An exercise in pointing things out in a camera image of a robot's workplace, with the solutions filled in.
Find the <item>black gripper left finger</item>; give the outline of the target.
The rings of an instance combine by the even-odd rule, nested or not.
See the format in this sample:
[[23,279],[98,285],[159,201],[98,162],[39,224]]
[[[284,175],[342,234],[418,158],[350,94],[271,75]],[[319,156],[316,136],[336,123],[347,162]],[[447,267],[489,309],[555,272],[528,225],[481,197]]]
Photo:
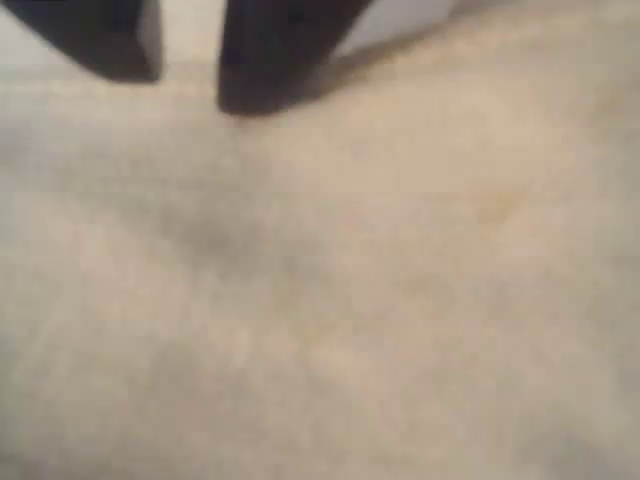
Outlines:
[[3,1],[1,11],[105,80],[155,83],[161,78],[159,1]]

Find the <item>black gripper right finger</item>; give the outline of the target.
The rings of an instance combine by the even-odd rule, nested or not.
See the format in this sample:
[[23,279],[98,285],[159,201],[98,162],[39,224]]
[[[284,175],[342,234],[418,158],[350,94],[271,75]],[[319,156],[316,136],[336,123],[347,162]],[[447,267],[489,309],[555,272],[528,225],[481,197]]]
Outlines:
[[284,109],[337,50],[370,1],[227,1],[216,104],[231,116]]

